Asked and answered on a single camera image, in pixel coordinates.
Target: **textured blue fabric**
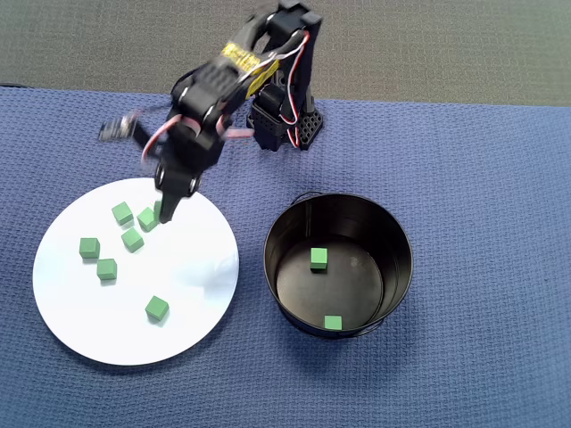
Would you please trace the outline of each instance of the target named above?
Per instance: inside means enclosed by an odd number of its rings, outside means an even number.
[[[34,302],[36,248],[80,195],[149,175],[132,143],[96,137],[102,121],[166,100],[0,90],[0,425],[571,426],[568,108],[321,101],[309,152],[230,142],[201,189],[240,250],[219,325],[152,366],[68,350]],[[409,234],[410,292],[372,334],[310,337],[269,293],[265,235],[309,190],[371,198]]]

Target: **black bracket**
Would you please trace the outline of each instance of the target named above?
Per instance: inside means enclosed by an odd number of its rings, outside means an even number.
[[[323,117],[315,108],[310,91],[311,64],[313,48],[317,39],[322,18],[298,1],[279,2],[277,12],[270,17],[267,32],[270,43],[264,52],[282,45],[291,35],[303,29],[309,32],[310,39],[295,70],[291,94],[299,111],[299,120],[295,125],[286,124],[280,114],[292,118],[289,100],[287,99],[287,77],[294,66],[295,55],[286,58],[271,81],[256,95],[252,103],[252,111],[246,125],[255,129],[254,138],[262,149],[273,152],[289,141],[287,130],[294,135],[297,128],[300,136],[300,149],[308,150],[311,143],[323,127]]]

